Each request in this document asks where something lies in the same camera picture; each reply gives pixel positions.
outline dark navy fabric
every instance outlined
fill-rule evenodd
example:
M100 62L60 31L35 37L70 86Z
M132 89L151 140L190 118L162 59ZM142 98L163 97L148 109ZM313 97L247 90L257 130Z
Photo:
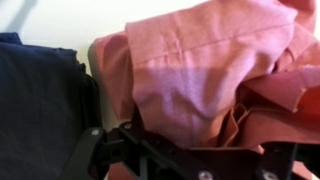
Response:
M83 69L73 50L0 33L0 179L58 179L81 132L100 125Z

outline clothing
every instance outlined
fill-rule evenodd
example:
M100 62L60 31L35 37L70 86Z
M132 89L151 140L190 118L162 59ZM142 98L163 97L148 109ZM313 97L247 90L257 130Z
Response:
M212 0L94 44L119 120L136 103L146 130L182 148L319 144L314 27L314 0Z
M101 126L98 87L73 50L0 40L0 179L59 179L84 128Z

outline pink fabric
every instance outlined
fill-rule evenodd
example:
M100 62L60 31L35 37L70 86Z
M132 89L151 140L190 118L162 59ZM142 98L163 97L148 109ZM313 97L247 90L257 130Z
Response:
M136 103L146 129L180 147L319 144L320 115L306 111L320 97L314 26L314 0L212 0L94 47L117 118Z

